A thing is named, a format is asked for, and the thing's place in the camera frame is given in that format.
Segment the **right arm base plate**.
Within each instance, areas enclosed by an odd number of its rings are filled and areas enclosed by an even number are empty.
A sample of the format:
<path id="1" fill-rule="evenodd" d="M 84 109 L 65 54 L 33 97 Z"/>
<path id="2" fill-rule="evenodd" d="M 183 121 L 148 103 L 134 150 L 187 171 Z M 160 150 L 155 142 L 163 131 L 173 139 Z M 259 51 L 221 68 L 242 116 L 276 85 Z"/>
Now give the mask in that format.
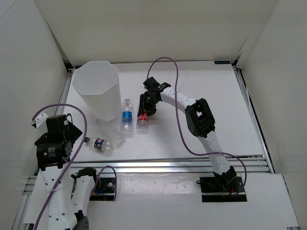
<path id="1" fill-rule="evenodd" d="M 237 176 L 226 187 L 223 187 L 215 177 L 201 177 L 196 184 L 201 187 L 203 203 L 247 202 L 240 176 Z"/>

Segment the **dark blue label bottle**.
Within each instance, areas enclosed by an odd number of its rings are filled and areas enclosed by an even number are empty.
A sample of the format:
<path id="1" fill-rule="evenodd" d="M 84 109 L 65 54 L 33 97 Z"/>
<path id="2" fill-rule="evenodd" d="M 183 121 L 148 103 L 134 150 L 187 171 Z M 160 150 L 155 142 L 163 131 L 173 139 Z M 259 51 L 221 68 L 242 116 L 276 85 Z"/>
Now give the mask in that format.
<path id="1" fill-rule="evenodd" d="M 109 157 L 114 150 L 113 143 L 98 137 L 86 137 L 84 143 L 95 152 L 103 154 L 107 157 Z"/>

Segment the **blue label plastic bottle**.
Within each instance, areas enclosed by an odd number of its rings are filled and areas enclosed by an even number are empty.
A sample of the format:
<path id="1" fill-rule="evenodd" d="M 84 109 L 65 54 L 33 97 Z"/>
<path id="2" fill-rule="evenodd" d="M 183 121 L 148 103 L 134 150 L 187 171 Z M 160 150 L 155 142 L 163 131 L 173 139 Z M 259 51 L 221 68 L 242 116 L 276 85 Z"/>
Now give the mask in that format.
<path id="1" fill-rule="evenodd" d="M 122 105 L 121 130 L 125 138 L 133 136 L 133 105 L 129 98 L 125 99 Z"/>

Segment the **red label plastic bottle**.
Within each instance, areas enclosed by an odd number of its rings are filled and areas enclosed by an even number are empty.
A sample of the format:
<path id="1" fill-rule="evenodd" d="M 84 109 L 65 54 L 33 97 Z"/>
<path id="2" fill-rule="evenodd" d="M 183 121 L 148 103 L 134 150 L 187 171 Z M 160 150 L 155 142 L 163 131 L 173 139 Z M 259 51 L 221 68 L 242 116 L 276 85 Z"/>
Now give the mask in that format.
<path id="1" fill-rule="evenodd" d="M 141 112 L 137 118 L 137 131 L 140 134 L 147 134 L 149 130 L 148 114 Z"/>

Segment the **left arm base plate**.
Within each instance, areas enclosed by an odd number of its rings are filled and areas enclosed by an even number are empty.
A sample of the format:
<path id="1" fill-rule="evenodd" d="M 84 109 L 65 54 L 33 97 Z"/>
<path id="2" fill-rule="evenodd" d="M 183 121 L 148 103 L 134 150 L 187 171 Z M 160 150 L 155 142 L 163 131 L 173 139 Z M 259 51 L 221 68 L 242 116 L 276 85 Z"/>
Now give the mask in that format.
<path id="1" fill-rule="evenodd" d="M 95 191 L 90 197 L 90 201 L 114 201 L 115 197 L 115 178 L 100 178 Z"/>

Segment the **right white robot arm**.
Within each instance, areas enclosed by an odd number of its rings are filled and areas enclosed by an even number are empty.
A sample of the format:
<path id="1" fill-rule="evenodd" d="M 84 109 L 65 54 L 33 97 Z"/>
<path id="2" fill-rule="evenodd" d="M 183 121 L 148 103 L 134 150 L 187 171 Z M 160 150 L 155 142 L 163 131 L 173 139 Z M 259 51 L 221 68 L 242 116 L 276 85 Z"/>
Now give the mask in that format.
<path id="1" fill-rule="evenodd" d="M 206 151 L 205 155 L 211 161 L 217 189 L 223 192 L 234 191 L 237 174 L 218 142 L 215 119 L 207 101 L 203 98 L 192 99 L 176 92 L 166 82 L 160 84 L 145 81 L 143 84 L 146 92 L 140 95 L 138 115 L 141 113 L 146 113 L 148 116 L 154 115 L 158 102 L 174 106 L 176 113 L 182 111 L 186 117 L 188 130 L 201 142 Z"/>

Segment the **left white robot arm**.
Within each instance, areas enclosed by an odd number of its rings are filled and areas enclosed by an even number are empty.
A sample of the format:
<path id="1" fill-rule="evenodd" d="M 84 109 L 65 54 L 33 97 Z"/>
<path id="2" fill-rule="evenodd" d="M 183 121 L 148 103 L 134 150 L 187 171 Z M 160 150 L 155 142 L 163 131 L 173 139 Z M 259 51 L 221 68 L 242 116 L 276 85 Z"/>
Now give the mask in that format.
<path id="1" fill-rule="evenodd" d="M 86 215 L 91 192 L 100 188 L 101 181 L 94 168 L 69 172 L 71 153 L 82 136 L 67 115 L 49 117 L 42 113 L 32 126 L 42 136 L 35 142 L 36 157 L 47 194 L 47 230 L 87 230 Z"/>

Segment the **clear unlabelled plastic bottle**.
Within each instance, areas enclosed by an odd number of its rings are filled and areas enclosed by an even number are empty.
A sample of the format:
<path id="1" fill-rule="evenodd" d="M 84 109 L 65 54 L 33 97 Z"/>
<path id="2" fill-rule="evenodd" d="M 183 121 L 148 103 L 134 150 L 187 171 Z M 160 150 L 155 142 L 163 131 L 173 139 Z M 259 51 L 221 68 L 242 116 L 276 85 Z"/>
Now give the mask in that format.
<path id="1" fill-rule="evenodd" d="M 116 147 L 120 147 L 125 141 L 122 133 L 107 121 L 97 119 L 95 124 L 99 132 L 111 141 Z"/>

